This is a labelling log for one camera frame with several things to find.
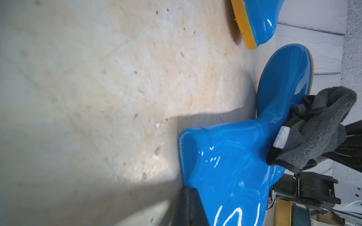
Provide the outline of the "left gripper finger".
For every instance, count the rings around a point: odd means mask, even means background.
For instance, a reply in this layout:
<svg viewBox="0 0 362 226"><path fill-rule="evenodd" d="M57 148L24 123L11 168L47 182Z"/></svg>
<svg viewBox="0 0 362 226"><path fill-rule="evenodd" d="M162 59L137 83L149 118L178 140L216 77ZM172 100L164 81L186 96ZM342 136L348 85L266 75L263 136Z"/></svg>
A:
<svg viewBox="0 0 362 226"><path fill-rule="evenodd" d="M196 188L182 187L173 216L172 226L209 226L206 213Z"/></svg>

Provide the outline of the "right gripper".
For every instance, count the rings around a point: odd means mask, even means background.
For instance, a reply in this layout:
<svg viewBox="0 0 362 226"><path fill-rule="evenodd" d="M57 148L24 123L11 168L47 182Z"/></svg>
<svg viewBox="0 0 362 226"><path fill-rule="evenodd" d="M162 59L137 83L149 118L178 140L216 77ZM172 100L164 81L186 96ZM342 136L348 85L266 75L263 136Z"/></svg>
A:
<svg viewBox="0 0 362 226"><path fill-rule="evenodd" d="M334 152L323 156L351 169L362 172L362 121L345 126L347 139ZM284 200L302 204L313 209L332 209L341 204L336 196L338 181L315 172L284 174L271 190Z"/></svg>

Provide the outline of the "grey blue cleaning cloth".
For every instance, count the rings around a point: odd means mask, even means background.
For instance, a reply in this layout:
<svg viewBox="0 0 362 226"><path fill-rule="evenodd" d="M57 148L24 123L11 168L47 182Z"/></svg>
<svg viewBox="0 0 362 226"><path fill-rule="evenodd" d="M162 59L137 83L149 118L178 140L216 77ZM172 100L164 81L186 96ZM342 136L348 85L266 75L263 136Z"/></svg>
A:
<svg viewBox="0 0 362 226"><path fill-rule="evenodd" d="M334 152L346 141L342 121L356 101L356 92L342 86L305 96L302 103L290 109L283 125L290 127L284 149L272 145L266 163L298 173L322 162L323 154Z"/></svg>

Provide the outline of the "blue rubber boot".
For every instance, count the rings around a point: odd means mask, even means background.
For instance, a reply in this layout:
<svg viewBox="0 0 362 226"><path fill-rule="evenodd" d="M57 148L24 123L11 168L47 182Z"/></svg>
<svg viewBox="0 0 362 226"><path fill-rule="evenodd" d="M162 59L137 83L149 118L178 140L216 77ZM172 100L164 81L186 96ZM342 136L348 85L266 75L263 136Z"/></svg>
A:
<svg viewBox="0 0 362 226"><path fill-rule="evenodd" d="M238 28L248 50L274 35L284 0L231 0Z"/></svg>
<svg viewBox="0 0 362 226"><path fill-rule="evenodd" d="M289 44L266 64L255 119L184 130L179 137L183 187L199 192L209 226L261 226L270 188L284 174L266 157L289 111L310 93L313 58Z"/></svg>

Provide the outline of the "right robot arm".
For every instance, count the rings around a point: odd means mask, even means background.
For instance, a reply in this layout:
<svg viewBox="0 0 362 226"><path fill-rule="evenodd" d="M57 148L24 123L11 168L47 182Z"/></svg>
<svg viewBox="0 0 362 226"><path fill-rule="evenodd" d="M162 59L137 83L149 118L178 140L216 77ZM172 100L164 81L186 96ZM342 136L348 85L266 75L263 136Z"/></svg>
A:
<svg viewBox="0 0 362 226"><path fill-rule="evenodd" d="M335 152L324 157L362 171L362 122L346 126L347 140ZM362 224L362 187L316 172L285 174L269 193L271 206L281 199L312 209L312 214L331 212L341 218L345 226Z"/></svg>

